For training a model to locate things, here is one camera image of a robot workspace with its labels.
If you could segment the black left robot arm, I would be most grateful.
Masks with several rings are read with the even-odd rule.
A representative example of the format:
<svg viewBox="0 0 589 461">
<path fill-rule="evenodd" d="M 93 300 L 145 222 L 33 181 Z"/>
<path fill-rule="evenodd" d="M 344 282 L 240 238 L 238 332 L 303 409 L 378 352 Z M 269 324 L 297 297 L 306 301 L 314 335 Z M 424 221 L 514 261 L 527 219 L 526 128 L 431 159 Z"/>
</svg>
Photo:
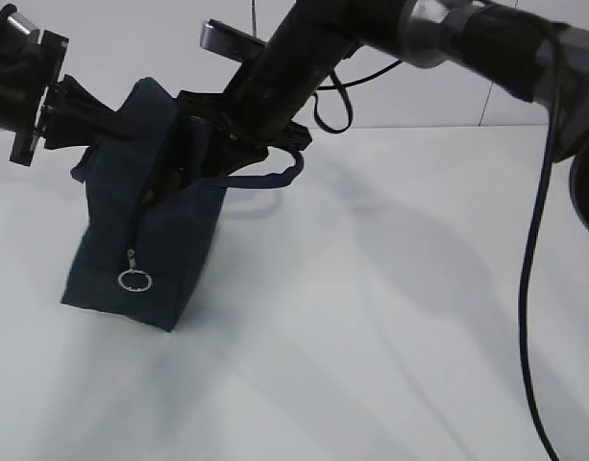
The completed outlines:
<svg viewBox="0 0 589 461">
<path fill-rule="evenodd" d="M 14 134 L 13 163 L 31 165 L 41 139 L 57 150 L 136 135 L 131 121 L 60 75 L 67 47 L 67 37 L 42 32 L 16 6 L 0 11 L 0 129 Z"/>
</svg>

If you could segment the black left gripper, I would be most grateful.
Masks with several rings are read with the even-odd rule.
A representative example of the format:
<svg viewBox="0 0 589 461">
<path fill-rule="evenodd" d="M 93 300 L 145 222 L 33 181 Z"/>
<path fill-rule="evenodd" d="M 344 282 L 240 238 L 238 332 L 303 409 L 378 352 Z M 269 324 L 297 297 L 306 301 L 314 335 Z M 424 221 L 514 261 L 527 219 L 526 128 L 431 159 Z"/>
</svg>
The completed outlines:
<svg viewBox="0 0 589 461">
<path fill-rule="evenodd" d="M 57 83 L 67 45 L 67 37 L 45 30 L 38 43 L 28 43 L 23 49 L 22 63 L 28 67 L 16 77 L 23 98 L 12 163 L 32 164 L 40 136 L 38 112 L 45 95 L 47 149 L 88 146 L 101 135 L 134 137 L 134 123 L 93 97 L 76 79 L 65 75 Z"/>
</svg>

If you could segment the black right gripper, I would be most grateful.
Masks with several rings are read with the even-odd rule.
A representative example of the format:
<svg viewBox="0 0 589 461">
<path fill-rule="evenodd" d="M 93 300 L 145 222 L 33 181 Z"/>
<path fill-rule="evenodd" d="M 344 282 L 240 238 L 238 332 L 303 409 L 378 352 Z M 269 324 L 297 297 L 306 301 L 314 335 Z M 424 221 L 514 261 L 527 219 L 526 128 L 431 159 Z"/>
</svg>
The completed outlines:
<svg viewBox="0 0 589 461">
<path fill-rule="evenodd" d="M 311 143 L 309 129 L 288 122 L 268 137 L 252 133 L 234 119 L 231 99 L 222 93 L 181 91 L 177 105 L 190 137 L 203 137 L 199 171 L 203 176 L 226 176 L 263 162 L 271 148 L 300 154 Z"/>
</svg>

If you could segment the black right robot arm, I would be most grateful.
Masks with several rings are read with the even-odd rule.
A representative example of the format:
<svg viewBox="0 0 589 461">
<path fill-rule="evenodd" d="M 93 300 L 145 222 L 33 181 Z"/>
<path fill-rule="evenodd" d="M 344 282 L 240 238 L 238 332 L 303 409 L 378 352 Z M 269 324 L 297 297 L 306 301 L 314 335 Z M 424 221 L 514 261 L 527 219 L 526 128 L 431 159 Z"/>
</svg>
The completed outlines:
<svg viewBox="0 0 589 461">
<path fill-rule="evenodd" d="M 201 46 L 237 61 L 217 114 L 248 145 L 277 140 L 361 47 L 431 69 L 459 64 L 513 97 L 561 99 L 552 160 L 589 177 L 589 30 L 492 1 L 298 1 L 268 40 L 210 19 Z"/>
</svg>

